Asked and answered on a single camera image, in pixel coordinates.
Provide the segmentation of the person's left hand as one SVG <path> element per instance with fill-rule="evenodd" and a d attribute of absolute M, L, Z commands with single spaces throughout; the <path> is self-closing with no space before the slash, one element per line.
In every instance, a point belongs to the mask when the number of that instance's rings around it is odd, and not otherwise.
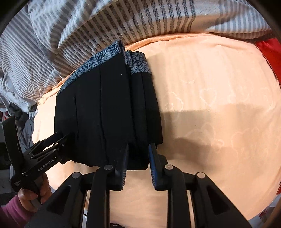
<path fill-rule="evenodd" d="M 43 182 L 40 188 L 40 196 L 41 196 L 41 204 L 44 204 L 52 195 L 52 191 L 49 186 L 49 179 L 46 173 L 42 174 L 42 180 Z M 34 206 L 34 204 L 32 203 L 33 200 L 37 201 L 37 198 L 39 197 L 36 193 L 30 190 L 21 189 L 18 192 L 18 197 L 21 205 L 27 211 L 36 212 L 38 210 L 38 208 Z"/>

